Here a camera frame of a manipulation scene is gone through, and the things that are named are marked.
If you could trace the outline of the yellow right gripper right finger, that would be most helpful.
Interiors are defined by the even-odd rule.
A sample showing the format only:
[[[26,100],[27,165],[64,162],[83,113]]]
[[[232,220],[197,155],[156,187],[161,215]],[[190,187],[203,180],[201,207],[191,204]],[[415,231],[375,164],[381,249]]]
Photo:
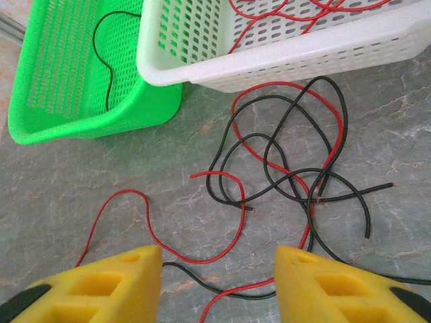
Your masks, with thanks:
[[[429,322],[430,302],[407,285],[301,249],[279,246],[282,322]]]

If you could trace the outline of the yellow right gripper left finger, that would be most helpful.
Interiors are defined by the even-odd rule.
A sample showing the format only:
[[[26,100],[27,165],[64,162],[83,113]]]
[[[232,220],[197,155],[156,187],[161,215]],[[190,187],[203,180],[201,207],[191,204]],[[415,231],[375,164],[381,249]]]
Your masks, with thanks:
[[[144,246],[41,279],[1,304],[2,322],[155,322],[162,250]]]

